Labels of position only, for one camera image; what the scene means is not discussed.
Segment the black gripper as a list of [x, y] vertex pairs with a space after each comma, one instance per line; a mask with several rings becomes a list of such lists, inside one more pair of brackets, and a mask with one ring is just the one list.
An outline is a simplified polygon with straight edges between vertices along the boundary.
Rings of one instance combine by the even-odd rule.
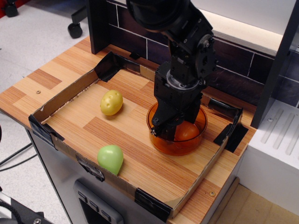
[[194, 123], [200, 110], [204, 79], [180, 83], [171, 74], [171, 63], [164, 62], [155, 72], [154, 96], [158, 106], [151, 121], [151, 132], [164, 140], [173, 141], [176, 127], [187, 121]]

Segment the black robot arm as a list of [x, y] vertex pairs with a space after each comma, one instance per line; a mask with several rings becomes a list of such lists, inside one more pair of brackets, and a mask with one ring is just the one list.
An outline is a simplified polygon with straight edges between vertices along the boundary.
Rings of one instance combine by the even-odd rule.
[[151, 132], [174, 140], [178, 125], [195, 122], [205, 79], [216, 70], [213, 28], [189, 0], [128, 0], [126, 5], [138, 24], [168, 38], [171, 60], [155, 72], [158, 106]]

